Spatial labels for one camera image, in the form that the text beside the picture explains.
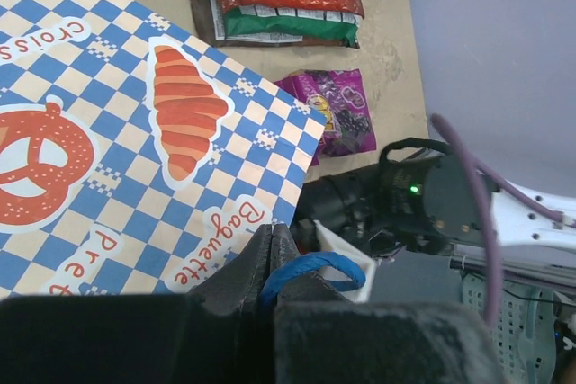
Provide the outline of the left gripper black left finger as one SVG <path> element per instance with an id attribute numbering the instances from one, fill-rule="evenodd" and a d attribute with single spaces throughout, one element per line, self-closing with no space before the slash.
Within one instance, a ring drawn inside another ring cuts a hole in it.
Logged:
<path id="1" fill-rule="evenodd" d="M 273 230 L 183 294 L 22 296 L 1 304 L 4 383 L 269 383 L 257 323 Z"/>

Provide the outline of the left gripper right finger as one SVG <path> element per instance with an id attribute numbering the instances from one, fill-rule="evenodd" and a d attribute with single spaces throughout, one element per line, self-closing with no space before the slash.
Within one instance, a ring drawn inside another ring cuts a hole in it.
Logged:
<path id="1" fill-rule="evenodd" d="M 354 303 L 322 277 L 318 251 L 273 227 L 270 382 L 506 382 L 476 314 L 454 303 Z"/>

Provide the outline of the blue checkered paper bag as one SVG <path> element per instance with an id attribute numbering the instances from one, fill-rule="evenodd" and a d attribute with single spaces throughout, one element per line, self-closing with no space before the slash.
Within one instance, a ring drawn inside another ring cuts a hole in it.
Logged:
<path id="1" fill-rule="evenodd" d="M 134 0 L 1 0 L 1 295 L 182 292 L 293 219 L 325 118 Z"/>

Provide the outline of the purple snack bag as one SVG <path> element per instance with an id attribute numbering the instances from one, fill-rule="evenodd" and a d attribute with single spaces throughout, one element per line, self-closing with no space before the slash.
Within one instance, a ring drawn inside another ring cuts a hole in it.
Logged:
<path id="1" fill-rule="evenodd" d="M 312 165 L 377 149 L 360 70 L 302 70 L 275 84 L 327 119 Z"/>

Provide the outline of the brown kettle chips bag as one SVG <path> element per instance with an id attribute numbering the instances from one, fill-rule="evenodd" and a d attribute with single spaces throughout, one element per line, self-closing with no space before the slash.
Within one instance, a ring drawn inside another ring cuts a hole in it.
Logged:
<path id="1" fill-rule="evenodd" d="M 193 22 L 197 36 L 208 44 L 217 47 L 279 48 L 279 47 L 346 47 L 359 49 L 356 40 L 351 45 L 344 41 L 298 37 L 281 33 L 258 33 L 248 36 L 227 37 L 223 18 L 215 0 L 190 0 Z"/>

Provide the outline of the green snack bag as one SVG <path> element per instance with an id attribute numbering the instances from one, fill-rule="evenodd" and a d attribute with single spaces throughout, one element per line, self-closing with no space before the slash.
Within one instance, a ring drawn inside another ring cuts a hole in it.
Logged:
<path id="1" fill-rule="evenodd" d="M 242 6 L 223 15 L 227 37 L 282 34 L 302 38 L 308 45 L 359 47 L 357 32 L 363 17 L 337 11 Z"/>

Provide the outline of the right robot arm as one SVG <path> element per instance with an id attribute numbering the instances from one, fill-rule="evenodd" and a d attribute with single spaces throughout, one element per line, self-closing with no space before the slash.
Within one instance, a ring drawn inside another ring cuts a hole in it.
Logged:
<path id="1" fill-rule="evenodd" d="M 575 249 L 575 201 L 521 188 L 477 163 L 488 216 L 501 246 Z M 401 248 L 441 255 L 449 246 L 482 247 L 482 217 L 464 170 L 441 141 L 393 142 L 378 163 L 326 175 L 301 190 L 291 233 L 320 250 L 315 225 L 373 258 Z"/>

